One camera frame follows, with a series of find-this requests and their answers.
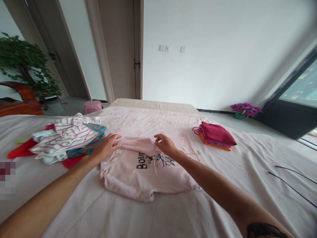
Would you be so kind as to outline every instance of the purple flowers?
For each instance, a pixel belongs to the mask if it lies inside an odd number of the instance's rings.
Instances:
[[[258,115],[259,112],[262,111],[261,108],[252,106],[249,103],[237,103],[230,107],[232,111],[235,112],[236,114],[239,114],[241,116],[246,116],[246,117],[249,117],[249,116],[255,117]]]

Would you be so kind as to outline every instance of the door handle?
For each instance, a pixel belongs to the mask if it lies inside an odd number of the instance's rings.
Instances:
[[[49,56],[51,57],[53,63],[55,63],[55,60],[56,60],[56,57],[55,57],[55,56],[56,56],[56,55],[49,52]]]
[[[136,65],[136,64],[139,65],[139,68],[141,67],[141,62],[136,63],[136,62],[135,62],[135,59],[134,59],[134,68],[135,68],[135,65]]]

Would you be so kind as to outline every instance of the forearm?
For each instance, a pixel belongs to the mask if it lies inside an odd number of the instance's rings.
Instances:
[[[247,226],[255,222],[274,225],[290,235],[269,212],[216,171],[191,159],[182,152],[171,157],[193,177],[216,203],[229,213],[243,237],[247,236]]]
[[[4,221],[0,226],[0,237],[40,237],[94,166],[88,157],[83,157],[73,169],[46,186]]]

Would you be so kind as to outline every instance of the potted plant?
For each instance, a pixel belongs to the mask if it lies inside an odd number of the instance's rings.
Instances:
[[[255,117],[259,112],[262,111],[261,108],[252,106],[249,103],[237,103],[230,107],[232,108],[232,111],[235,112],[234,118],[239,120],[243,119],[244,117]]]
[[[57,80],[52,77],[46,66],[48,61],[46,55],[36,44],[19,40],[18,36],[10,37],[3,32],[2,34],[6,36],[0,38],[2,74],[31,88],[35,97],[44,103],[44,110],[47,110],[45,97],[58,97],[61,92]],[[35,79],[31,77],[29,71],[33,71]]]

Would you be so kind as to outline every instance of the red and white striped clothing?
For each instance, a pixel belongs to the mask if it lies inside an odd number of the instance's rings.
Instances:
[[[54,122],[55,133],[42,138],[30,151],[37,154],[35,159],[40,159],[58,156],[70,149],[83,148],[98,134],[83,125],[88,123],[100,124],[100,119],[83,117],[81,113],[75,117],[58,119]]]

